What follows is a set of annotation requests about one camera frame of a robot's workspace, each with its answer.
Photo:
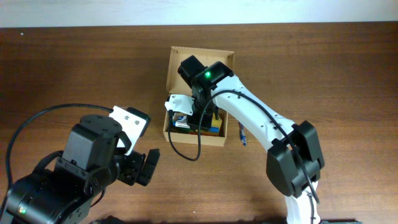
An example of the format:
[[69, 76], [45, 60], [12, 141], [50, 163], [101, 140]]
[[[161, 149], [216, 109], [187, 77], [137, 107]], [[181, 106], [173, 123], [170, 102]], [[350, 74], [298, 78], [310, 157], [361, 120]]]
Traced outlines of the brown cardboard box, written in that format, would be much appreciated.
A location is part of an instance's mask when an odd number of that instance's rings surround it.
[[[192, 90], [177, 72], [181, 62], [191, 55], [196, 56], [196, 58], [205, 66], [210, 66], [217, 61], [224, 63], [230, 69], [234, 66], [233, 51], [172, 46], [166, 82], [166, 90], [170, 94], [192, 95]], [[201, 145], [224, 146], [227, 137], [228, 112], [220, 109], [219, 117], [223, 120], [219, 135], [209, 136], [207, 134], [202, 134]]]

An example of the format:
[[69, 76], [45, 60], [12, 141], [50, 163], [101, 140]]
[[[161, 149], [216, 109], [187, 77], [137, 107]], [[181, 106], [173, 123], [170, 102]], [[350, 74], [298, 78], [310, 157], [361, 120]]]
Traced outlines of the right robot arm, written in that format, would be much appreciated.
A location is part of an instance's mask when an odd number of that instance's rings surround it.
[[285, 197], [286, 222], [320, 223], [316, 188], [325, 161], [315, 127], [269, 108], [222, 62], [206, 67], [192, 55], [181, 62], [178, 74], [192, 90], [190, 128], [209, 130], [218, 109], [234, 116], [267, 153], [266, 174]]

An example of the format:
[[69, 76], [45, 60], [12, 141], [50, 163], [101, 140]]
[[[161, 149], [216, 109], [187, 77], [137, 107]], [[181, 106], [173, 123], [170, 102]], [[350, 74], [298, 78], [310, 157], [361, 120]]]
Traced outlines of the small blue white box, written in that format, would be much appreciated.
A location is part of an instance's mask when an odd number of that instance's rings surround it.
[[177, 116], [176, 120], [173, 122], [173, 124], [174, 124], [175, 127], [178, 127], [178, 128], [188, 128], [188, 129], [190, 128], [188, 123], [187, 123], [187, 116], [186, 115]]

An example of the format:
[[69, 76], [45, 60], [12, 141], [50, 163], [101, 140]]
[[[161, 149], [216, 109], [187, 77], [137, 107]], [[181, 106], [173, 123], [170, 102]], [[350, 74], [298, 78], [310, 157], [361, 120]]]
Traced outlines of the blue ballpoint pen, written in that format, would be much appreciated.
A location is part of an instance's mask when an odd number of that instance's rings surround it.
[[239, 122], [239, 137], [243, 146], [247, 146], [246, 135], [244, 132], [244, 126]]

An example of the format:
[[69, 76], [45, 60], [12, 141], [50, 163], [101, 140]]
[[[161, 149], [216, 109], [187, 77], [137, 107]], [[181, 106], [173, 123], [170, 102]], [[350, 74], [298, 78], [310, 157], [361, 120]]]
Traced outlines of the yellow spiral notepad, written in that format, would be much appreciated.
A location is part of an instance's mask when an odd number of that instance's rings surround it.
[[211, 120], [211, 127], [217, 127], [221, 130], [222, 122], [223, 122], [223, 120], [219, 116], [213, 114], [213, 117]]

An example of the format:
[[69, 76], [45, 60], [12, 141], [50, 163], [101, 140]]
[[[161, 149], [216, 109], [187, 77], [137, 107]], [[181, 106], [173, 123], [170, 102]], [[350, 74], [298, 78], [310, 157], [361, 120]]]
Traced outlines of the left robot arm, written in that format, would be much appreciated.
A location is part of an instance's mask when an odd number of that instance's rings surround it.
[[12, 184], [1, 223], [80, 223], [94, 198], [102, 198], [115, 181], [147, 186], [160, 151], [141, 154], [134, 145], [149, 123], [149, 115], [131, 107], [82, 116], [64, 150], [47, 155]]

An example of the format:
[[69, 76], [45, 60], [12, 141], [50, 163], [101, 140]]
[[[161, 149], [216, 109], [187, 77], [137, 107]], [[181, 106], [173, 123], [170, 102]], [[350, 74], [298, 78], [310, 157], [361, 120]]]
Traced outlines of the blue white marker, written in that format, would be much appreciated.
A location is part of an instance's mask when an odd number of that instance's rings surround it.
[[219, 135], [220, 129], [217, 127], [211, 127], [210, 129], [201, 128], [201, 133], [209, 134], [209, 135]]

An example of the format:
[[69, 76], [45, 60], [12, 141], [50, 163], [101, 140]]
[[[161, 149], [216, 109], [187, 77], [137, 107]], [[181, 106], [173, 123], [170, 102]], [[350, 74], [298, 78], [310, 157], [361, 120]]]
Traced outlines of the green tape roll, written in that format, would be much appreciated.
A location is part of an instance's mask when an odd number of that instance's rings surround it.
[[188, 134], [190, 132], [190, 128], [177, 127], [177, 126], [175, 126], [175, 123], [173, 121], [170, 121], [169, 122], [169, 132]]

